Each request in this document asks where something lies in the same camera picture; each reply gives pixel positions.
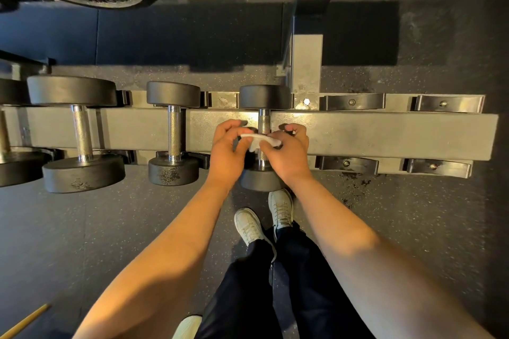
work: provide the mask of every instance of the rubber gym floor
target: rubber gym floor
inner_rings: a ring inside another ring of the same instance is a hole
[[[492,160],[470,179],[334,172],[315,176],[374,229],[422,260],[493,335],[509,337],[509,0],[335,0],[324,19],[323,92],[487,94],[500,114]],[[0,15],[0,49],[56,59],[54,74],[151,79],[238,91],[275,83],[288,16],[277,1],[159,1],[105,11],[25,4]],[[151,184],[146,166],[81,194],[41,180],[0,189],[0,332],[51,303],[19,338],[68,338],[110,281],[179,213],[188,186]],[[217,223],[190,313],[203,311],[228,265],[245,252],[233,214],[249,206],[270,226],[266,194],[236,186]],[[296,220],[312,235],[302,208]],[[279,265],[274,306],[298,338]]]

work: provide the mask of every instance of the hands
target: hands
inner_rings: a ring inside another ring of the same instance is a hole
[[[239,127],[241,123],[239,119],[220,123],[216,128],[212,142],[207,182],[219,184],[228,191],[242,174],[244,157],[253,140],[251,137],[241,139],[233,151],[233,141],[240,134],[253,133],[247,127]]]
[[[260,142],[260,149],[269,158],[272,168],[277,175],[292,187],[296,180],[312,178],[308,166],[309,137],[306,135],[306,127],[296,123],[290,123],[284,127],[286,131],[295,131],[295,137],[284,131],[276,131],[269,136],[283,142],[280,150],[274,149],[268,142]]]

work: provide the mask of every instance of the black pants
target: black pants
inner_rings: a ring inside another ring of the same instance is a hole
[[[301,339],[373,338],[318,246],[298,226],[277,230],[276,249]],[[230,265],[195,339],[283,338],[268,281],[272,257],[270,244],[256,240]]]

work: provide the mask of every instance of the white cloth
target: white cloth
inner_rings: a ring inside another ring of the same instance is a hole
[[[276,138],[272,138],[269,136],[264,136],[263,134],[241,134],[240,138],[244,137],[253,137],[253,142],[249,148],[249,151],[252,153],[260,148],[260,141],[267,141],[272,145],[272,147],[276,147],[282,144],[280,140]]]

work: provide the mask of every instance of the forearm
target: forearm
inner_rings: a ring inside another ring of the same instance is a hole
[[[174,321],[170,326],[178,324],[199,280],[228,192],[222,185],[207,182],[173,222],[106,288],[74,337],[108,339],[122,333],[137,337],[135,327],[161,310],[168,312],[165,320]],[[166,324],[166,335],[171,329]]]
[[[424,268],[313,178],[290,185],[321,250],[376,337],[491,337]]]

